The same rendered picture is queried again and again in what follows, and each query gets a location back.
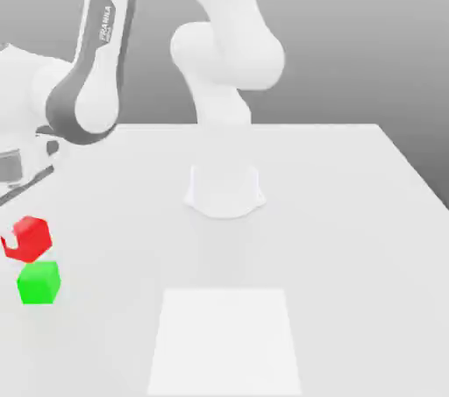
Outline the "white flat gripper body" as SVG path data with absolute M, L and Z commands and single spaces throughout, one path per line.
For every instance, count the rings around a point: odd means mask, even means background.
M 0 197 L 0 227 L 11 227 L 23 216 L 43 217 L 55 202 L 57 173 L 54 166 L 38 173 L 29 183 Z

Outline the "small green cube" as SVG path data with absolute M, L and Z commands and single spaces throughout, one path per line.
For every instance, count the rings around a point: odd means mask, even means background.
M 35 261 L 26 264 L 17 278 L 23 304 L 53 304 L 61 288 L 59 266 L 56 261 Z

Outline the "small red cube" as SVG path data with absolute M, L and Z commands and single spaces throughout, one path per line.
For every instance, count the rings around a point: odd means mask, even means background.
M 23 216 L 12 226 L 12 234 L 17 240 L 17 248 L 7 245 L 6 239 L 0 236 L 4 254 L 9 259 L 31 264 L 48 251 L 53 241 L 47 221 L 34 216 Z

